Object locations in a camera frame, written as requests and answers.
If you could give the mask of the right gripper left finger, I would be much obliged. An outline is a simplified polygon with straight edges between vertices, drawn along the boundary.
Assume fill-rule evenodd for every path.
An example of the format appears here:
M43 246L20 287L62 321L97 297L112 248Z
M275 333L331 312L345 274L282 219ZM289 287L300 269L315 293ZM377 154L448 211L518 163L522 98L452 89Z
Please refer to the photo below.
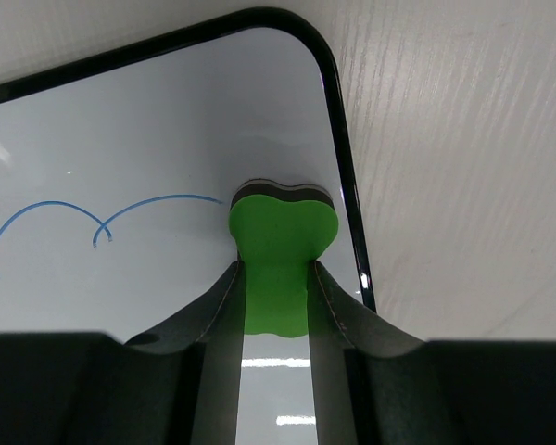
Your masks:
M125 343L0 334L0 444L232 444L245 268Z

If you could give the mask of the green whiteboard eraser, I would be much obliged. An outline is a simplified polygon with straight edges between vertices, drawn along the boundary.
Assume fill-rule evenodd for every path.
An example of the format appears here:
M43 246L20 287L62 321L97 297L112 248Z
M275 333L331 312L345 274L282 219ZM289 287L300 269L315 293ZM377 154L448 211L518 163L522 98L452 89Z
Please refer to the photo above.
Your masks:
M245 265L245 333L305 336L309 265L339 228L330 194L314 184L253 179L235 192L228 226Z

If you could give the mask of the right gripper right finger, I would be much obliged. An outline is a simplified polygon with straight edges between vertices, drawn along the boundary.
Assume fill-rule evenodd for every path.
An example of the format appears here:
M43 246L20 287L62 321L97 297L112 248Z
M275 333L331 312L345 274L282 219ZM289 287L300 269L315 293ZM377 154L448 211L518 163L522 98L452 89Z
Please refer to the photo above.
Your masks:
M321 444L556 444L556 341L422 341L309 266Z

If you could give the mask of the small whiteboard black frame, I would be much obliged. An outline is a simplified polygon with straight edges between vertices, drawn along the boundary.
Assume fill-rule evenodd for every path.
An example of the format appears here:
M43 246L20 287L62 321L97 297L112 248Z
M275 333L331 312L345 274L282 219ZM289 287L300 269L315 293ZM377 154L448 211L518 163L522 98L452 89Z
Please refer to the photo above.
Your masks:
M293 14L244 10L0 85L0 334L125 343L163 322L237 261L231 202L259 178L330 194L321 260L363 299L335 62ZM244 337L237 424L314 441L304 337Z

